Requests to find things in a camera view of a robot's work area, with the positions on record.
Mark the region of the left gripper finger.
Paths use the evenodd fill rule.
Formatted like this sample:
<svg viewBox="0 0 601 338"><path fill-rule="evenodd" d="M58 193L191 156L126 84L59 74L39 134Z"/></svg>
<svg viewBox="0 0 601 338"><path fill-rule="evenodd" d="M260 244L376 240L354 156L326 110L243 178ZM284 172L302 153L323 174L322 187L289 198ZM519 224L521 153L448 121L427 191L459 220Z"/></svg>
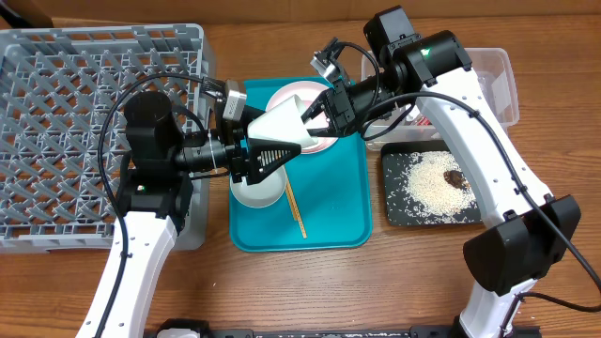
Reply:
<svg viewBox="0 0 601 338"><path fill-rule="evenodd" d="M253 106L245 105L242 110L241 125L243 127L247 127L252 121L259 118L264 113L264 110L254 108Z"/></svg>
<svg viewBox="0 0 601 338"><path fill-rule="evenodd" d="M248 184L262 182L278 168L301 154L301 145L296 143L249 138Z"/></svg>

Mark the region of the large white plate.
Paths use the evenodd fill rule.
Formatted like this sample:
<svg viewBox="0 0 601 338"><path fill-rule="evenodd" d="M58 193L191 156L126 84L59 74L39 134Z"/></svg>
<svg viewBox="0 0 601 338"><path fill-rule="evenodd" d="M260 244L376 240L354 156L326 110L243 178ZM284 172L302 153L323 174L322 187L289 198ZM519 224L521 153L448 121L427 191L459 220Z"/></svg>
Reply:
<svg viewBox="0 0 601 338"><path fill-rule="evenodd" d="M325 84L316 81L297 81L287 84L278 89L270 98L267 110L279 105L282 101L291 96L298 96L306 108L316 99L316 97L328 87Z"/></svg>

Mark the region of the white bowl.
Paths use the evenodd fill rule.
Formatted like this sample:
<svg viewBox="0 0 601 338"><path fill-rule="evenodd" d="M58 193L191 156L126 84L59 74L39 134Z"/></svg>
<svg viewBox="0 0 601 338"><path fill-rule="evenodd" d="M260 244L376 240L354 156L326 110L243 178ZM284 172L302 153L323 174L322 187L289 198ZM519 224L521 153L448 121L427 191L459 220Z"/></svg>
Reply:
<svg viewBox="0 0 601 338"><path fill-rule="evenodd" d="M248 185L244 177L240 183L230 180L230 191L245 207L263 208L274 204L285 192L287 175L281 167L257 184Z"/></svg>

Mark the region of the wooden chopstick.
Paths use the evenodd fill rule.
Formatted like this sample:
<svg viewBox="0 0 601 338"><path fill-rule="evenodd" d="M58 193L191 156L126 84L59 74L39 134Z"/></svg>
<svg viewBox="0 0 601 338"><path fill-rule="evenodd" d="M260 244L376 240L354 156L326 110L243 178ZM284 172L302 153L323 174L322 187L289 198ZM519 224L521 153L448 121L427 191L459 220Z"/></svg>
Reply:
<svg viewBox="0 0 601 338"><path fill-rule="evenodd" d="M295 221L298 221L299 220L299 212L298 212L294 194L293 194L293 191L291 189L291 185L290 185L290 182L288 179L286 179L285 193L286 193L286 197L288 200L288 204L290 205L290 208L291 208L293 219Z"/></svg>
<svg viewBox="0 0 601 338"><path fill-rule="evenodd" d="M298 208L297 201L296 201L296 198L294 196L294 193L293 193L293 190L292 190L292 186L291 186L291 183L290 183L289 179L286 180L285 193L286 193L286 197L288 199L288 203L289 203L290 208L291 208L293 219L298 223L298 225L300 227L300 231L301 231L302 237L304 239L307 239L307 234L306 234L306 230L305 230L305 227L304 227L304 223L302 221L300 210Z"/></svg>

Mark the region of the white paper cup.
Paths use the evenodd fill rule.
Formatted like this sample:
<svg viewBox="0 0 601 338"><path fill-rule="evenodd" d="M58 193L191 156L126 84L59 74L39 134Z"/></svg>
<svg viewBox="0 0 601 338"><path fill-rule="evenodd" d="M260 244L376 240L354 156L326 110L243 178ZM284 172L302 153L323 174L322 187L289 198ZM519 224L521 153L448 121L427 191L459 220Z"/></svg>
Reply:
<svg viewBox="0 0 601 338"><path fill-rule="evenodd" d="M293 95L248 125L249 138L295 143L302 148L315 146L317 139L306 129L301 115L306 110L298 95Z"/></svg>

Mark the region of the red snack wrapper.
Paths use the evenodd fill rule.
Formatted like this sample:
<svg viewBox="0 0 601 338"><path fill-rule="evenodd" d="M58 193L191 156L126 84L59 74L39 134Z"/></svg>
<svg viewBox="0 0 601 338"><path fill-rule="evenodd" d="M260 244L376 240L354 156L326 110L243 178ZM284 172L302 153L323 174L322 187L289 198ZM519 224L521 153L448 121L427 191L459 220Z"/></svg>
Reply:
<svg viewBox="0 0 601 338"><path fill-rule="evenodd" d="M430 120L423 115L418 119L418 121L416 123L417 126L428 126L430 124L431 124Z"/></svg>

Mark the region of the brown food scrap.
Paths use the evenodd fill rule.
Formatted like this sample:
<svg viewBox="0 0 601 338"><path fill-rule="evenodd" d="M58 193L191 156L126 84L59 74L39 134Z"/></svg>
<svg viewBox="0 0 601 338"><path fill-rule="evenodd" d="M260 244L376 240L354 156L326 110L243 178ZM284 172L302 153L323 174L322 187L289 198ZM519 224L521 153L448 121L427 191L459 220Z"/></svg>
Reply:
<svg viewBox="0 0 601 338"><path fill-rule="evenodd" d="M445 181L456 189L466 190L470 184L464 175L457 170L449 170L443 173Z"/></svg>

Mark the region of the small pink bowl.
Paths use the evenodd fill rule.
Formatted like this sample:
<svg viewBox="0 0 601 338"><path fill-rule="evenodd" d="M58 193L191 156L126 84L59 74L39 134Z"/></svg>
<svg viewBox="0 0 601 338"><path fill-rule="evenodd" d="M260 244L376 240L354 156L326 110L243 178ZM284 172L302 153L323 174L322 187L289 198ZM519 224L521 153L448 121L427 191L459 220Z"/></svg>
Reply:
<svg viewBox="0 0 601 338"><path fill-rule="evenodd" d="M314 154L333 146L338 139L336 137L314 137L315 145L304 147L301 150L302 154Z"/></svg>

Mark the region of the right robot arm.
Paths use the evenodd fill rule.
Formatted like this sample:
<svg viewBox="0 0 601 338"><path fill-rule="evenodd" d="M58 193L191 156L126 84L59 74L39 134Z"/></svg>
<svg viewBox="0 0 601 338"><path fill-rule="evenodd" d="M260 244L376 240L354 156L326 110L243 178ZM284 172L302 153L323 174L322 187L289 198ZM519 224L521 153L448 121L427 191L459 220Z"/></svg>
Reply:
<svg viewBox="0 0 601 338"><path fill-rule="evenodd" d="M363 33L375 75L352 84L338 63L344 43L330 41L315 53L312 66L331 88L304 118L324 113L329 124L320 134L345 137L365 131L394 105L417 107L455 157L485 224L463 248L474 286L450 335L517 336L512 322L520 303L570 247L581 217L576 200L554 196L522 160L454 33L422 36L401 7L376 14Z"/></svg>

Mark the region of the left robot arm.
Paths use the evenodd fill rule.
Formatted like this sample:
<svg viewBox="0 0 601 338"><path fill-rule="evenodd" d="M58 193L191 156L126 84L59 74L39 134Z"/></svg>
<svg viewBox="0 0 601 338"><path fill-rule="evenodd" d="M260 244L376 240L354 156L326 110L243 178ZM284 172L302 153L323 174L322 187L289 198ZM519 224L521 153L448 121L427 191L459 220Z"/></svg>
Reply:
<svg viewBox="0 0 601 338"><path fill-rule="evenodd" d="M113 247L81 337L140 337L164 262L188 217L193 180L226 168L249 184L264 180L301 153L298 141L279 131L260 136L251 122L247 146L226 146L206 130L186 135L176 107L157 91L134 95L124 106L131 147L121 161L117 192L108 195L116 212Z"/></svg>

